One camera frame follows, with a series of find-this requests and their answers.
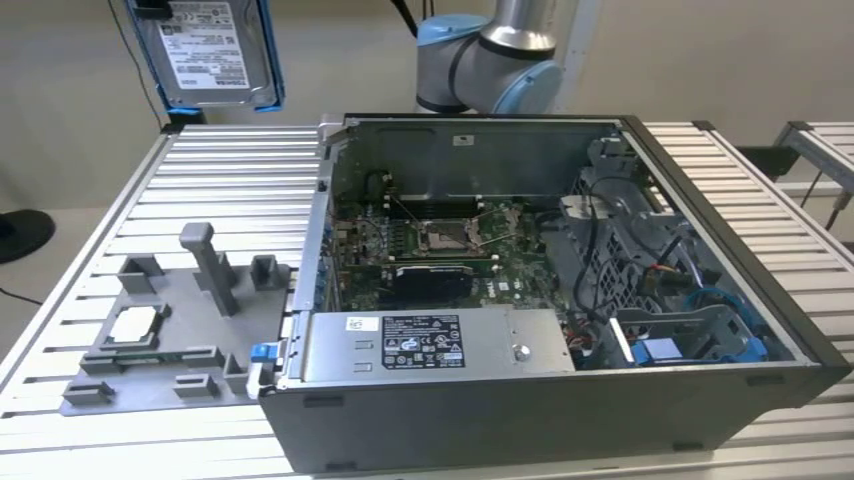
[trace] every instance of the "circuit board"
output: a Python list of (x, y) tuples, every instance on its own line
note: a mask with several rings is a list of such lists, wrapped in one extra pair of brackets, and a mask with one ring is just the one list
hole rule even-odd
[[(415, 214), (394, 218), (383, 209), (347, 204), (339, 207), (336, 218), (335, 257), (345, 311), (489, 305), (569, 310), (539, 238), (537, 213), (523, 203), (481, 202), (473, 217), (430, 219)], [(399, 291), (394, 295), (391, 285), (395, 281), (401, 285), (402, 274), (425, 273), (423, 269), (431, 270), (431, 280), (421, 276), (414, 287), (427, 288), (425, 284), (438, 278), (443, 286), (457, 289), (454, 298), (443, 298), (445, 291), (433, 298), (407, 295), (401, 299)]]

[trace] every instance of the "power supply label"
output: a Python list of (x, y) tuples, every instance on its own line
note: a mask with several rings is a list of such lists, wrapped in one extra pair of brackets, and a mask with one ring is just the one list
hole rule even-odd
[(163, 48), (184, 90), (250, 88), (228, 2), (170, 2)]
[(389, 370), (465, 367), (459, 316), (383, 317), (383, 366)]

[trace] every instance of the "metal rail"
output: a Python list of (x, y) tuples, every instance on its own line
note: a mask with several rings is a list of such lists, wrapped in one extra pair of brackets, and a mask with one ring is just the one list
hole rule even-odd
[[(717, 132), (649, 124), (711, 203), (854, 362), (854, 259)], [(163, 137), (3, 363), (0, 474), (11, 478), (247, 478), (292, 474), (258, 406), (64, 418), (62, 393), (95, 340), (128, 253), (192, 264), (187, 221), (211, 221), (235, 264), (274, 253), (299, 265), (319, 158), (314, 127), (187, 127)], [(854, 472), (854, 378), (809, 406), (767, 413), (714, 452), (455, 472), (423, 479), (778, 479)], [(583, 432), (567, 432), (567, 442)]]
[(846, 192), (854, 192), (854, 123), (792, 122), (776, 143), (794, 148)]

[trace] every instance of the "blue latch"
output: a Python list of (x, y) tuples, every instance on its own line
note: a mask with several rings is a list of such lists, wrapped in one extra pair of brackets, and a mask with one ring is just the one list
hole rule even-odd
[(256, 343), (250, 351), (250, 361), (252, 363), (275, 363), (279, 358), (279, 344)]

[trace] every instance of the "motherboard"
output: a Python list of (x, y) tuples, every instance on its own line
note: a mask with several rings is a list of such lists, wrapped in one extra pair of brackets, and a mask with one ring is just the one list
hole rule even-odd
[(346, 203), (335, 214), (345, 311), (413, 308), (569, 310), (538, 222), (525, 201)]

